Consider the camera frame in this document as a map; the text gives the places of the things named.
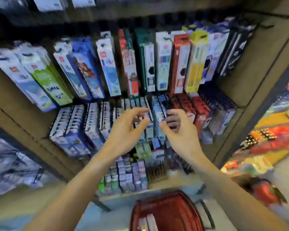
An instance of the person's left hand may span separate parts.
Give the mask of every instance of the person's left hand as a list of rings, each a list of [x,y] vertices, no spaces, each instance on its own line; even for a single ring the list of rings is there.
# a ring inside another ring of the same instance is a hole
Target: person's left hand
[[[148,117],[142,121],[138,119],[138,117],[144,117],[147,112],[149,112],[148,108],[127,109],[112,125],[111,132],[101,151],[109,152],[114,159],[129,152],[137,144],[141,133],[150,123]],[[131,126],[134,122],[139,122],[139,124],[137,128],[132,129]]]

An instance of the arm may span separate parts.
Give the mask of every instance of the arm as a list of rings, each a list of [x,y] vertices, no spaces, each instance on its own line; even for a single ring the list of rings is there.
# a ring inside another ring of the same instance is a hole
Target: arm
[[[213,197],[238,230],[285,231],[287,224],[217,169],[203,154],[197,129],[183,110],[168,110],[160,127],[172,148],[200,174]],[[172,131],[168,126],[180,126]]]
[[[136,145],[141,133],[149,124],[149,119],[144,118],[138,127],[132,130],[133,120],[135,116],[143,116],[148,110],[134,108],[120,116],[103,148],[62,189],[58,199],[50,202],[37,214],[24,231],[73,231],[89,202],[93,200],[101,178],[120,155]]]

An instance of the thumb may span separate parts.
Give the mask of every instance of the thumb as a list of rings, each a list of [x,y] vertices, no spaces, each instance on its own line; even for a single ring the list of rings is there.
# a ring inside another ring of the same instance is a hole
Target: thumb
[[[160,124],[159,124],[160,128],[162,129],[162,131],[165,133],[165,135],[167,136],[167,138],[169,140],[171,140],[172,138],[174,138],[176,136],[176,133],[173,132],[169,126],[167,126],[166,122],[165,121],[162,121]]]
[[[140,136],[141,133],[147,128],[150,123],[150,118],[146,117],[141,122],[139,122],[138,127],[133,130],[133,135]]]

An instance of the display rack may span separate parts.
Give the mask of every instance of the display rack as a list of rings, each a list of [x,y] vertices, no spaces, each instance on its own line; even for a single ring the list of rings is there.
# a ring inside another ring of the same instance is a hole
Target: display rack
[[[13,25],[24,27],[130,17],[141,19],[151,14],[218,9],[232,6],[233,3],[234,0],[229,3],[213,4],[206,0],[164,0],[126,6],[111,5],[96,9],[73,9],[68,10],[67,14],[64,12],[32,13],[30,16],[13,16],[10,20]],[[223,135],[214,139],[212,145],[201,146],[209,160],[219,168],[238,149],[242,140],[270,107],[274,97],[289,81],[289,18],[274,15],[289,16],[289,0],[262,0],[257,6],[253,6],[253,9],[265,14],[247,13],[246,17],[256,19],[264,27],[257,29],[235,70],[217,83],[218,87],[239,106],[239,109]],[[68,158],[48,139],[47,134],[55,116],[56,111],[42,113],[31,104],[0,70],[0,128],[14,138],[24,152],[37,156],[52,169],[51,172],[56,172],[65,181],[69,181],[84,164],[78,159]],[[170,177],[162,183],[149,185],[147,191],[176,188],[199,181],[198,175],[185,178],[179,173],[173,180]],[[133,194],[135,193],[103,197],[100,201]]]

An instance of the red logo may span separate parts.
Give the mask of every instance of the red logo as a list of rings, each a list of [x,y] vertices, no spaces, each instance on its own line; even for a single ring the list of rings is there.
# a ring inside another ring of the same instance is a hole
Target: red logo
[[[105,52],[101,52],[100,55],[101,55],[101,58],[107,57]]]
[[[11,70],[12,72],[19,72],[19,70],[17,69],[16,66],[10,67],[10,70]]]

